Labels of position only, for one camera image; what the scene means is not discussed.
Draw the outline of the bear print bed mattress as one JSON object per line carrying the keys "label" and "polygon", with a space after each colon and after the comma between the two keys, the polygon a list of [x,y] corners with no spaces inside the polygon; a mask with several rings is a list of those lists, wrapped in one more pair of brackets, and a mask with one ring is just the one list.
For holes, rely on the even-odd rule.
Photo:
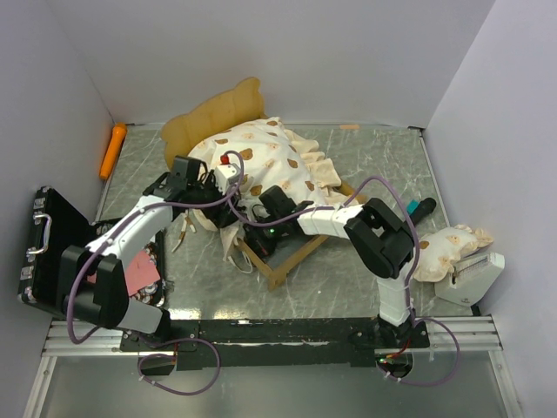
{"label": "bear print bed mattress", "polygon": [[319,143],[285,128],[278,117],[233,126],[201,140],[187,155],[213,169],[229,150],[244,160],[240,205],[250,220],[255,219],[252,208],[260,203],[260,194],[274,185],[297,204],[310,200],[319,206],[332,206],[346,200],[335,190],[341,186],[341,178]]}

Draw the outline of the wooden pet bed frame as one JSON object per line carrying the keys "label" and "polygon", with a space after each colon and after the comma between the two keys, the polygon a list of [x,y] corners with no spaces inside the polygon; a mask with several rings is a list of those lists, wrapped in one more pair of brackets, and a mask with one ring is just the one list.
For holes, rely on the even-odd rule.
{"label": "wooden pet bed frame", "polygon": [[[205,100],[192,111],[166,122],[161,131],[165,163],[172,166],[175,157],[187,157],[187,152],[201,140],[233,126],[273,118],[265,114],[265,101],[259,87],[258,78],[246,78],[230,90]],[[335,190],[346,199],[354,192],[342,179],[341,186]]]}

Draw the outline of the small bear print pillow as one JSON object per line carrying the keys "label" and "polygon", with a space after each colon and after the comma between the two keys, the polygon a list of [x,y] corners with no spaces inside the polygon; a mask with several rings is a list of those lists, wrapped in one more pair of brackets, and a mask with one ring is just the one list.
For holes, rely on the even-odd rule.
{"label": "small bear print pillow", "polygon": [[419,263],[413,278],[418,282],[436,283],[454,272],[454,265],[468,255],[493,243],[482,228],[466,225],[445,227],[419,240]]}

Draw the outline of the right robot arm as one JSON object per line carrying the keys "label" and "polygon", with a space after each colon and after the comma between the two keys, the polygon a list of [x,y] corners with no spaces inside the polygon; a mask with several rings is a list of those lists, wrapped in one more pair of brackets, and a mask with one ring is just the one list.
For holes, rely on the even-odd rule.
{"label": "right robot arm", "polygon": [[377,277],[381,340],[398,347],[410,336],[406,297],[406,265],[413,259],[414,240],[408,224],[381,199],[363,205],[319,206],[310,200],[296,204],[278,186],[261,194],[257,207],[264,216],[244,224],[245,240],[259,256],[273,254],[286,236],[331,236],[352,243],[366,268]]}

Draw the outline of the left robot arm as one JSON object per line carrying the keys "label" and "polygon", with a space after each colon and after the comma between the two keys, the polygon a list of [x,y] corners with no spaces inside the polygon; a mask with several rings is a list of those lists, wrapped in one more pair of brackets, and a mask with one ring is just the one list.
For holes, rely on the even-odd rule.
{"label": "left robot arm", "polygon": [[86,246],[64,250],[57,303],[73,343],[87,339],[75,333],[74,321],[81,320],[94,329],[140,333],[143,343],[153,350],[169,345],[169,312],[133,299],[125,270],[148,241],[181,213],[198,209],[222,217],[232,212],[245,174],[244,159],[238,152],[227,151],[219,165],[201,174],[205,168],[200,159],[176,157],[171,170],[147,186],[133,209],[107,233]]}

